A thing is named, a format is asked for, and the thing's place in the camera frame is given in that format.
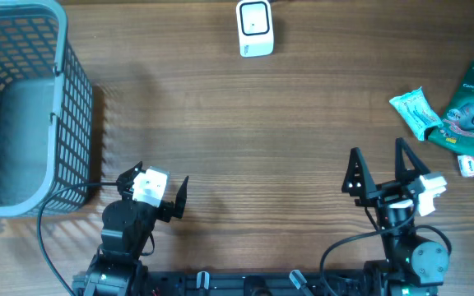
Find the teal white wipes packet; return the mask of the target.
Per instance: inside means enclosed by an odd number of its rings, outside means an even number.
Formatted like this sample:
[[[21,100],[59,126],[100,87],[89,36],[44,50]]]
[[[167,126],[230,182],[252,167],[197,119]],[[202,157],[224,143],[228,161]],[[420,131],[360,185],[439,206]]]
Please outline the teal white wipes packet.
[[[426,140],[428,130],[443,126],[442,120],[425,98],[422,87],[393,97],[389,103],[397,110],[419,141]]]

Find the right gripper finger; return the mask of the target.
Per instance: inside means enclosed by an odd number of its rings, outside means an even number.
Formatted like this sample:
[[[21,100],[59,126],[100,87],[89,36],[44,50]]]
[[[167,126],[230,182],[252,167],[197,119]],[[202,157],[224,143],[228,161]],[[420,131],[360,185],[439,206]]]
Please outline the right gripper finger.
[[[430,169],[407,142],[401,137],[397,138],[395,140],[395,179],[401,184],[406,184],[429,173],[431,173]]]
[[[351,197],[369,200],[376,198],[377,191],[361,150],[358,147],[352,148],[342,184],[342,192],[348,193]]]

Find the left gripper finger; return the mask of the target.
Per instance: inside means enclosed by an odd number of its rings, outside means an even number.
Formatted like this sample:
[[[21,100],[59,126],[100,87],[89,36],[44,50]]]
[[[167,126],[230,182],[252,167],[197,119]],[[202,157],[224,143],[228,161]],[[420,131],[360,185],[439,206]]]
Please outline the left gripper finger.
[[[177,219],[182,219],[184,216],[188,194],[188,180],[189,176],[186,176],[176,194],[173,217]]]
[[[138,162],[132,168],[128,169],[127,171],[121,173],[115,184],[118,190],[118,193],[121,197],[132,197],[133,196],[133,185],[136,176],[143,172],[142,169],[142,162]]]

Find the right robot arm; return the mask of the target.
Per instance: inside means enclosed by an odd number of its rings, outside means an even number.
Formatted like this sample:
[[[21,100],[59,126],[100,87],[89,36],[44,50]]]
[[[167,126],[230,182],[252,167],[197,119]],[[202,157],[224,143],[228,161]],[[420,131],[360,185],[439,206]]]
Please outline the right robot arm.
[[[444,283],[452,251],[441,231],[416,225],[415,215],[435,211],[434,199],[447,189],[440,172],[432,172],[404,139],[395,141],[394,179],[377,184],[357,147],[351,149],[342,192],[355,204],[374,209],[370,221],[383,244],[385,258],[367,261],[359,283],[362,295],[436,295]]]

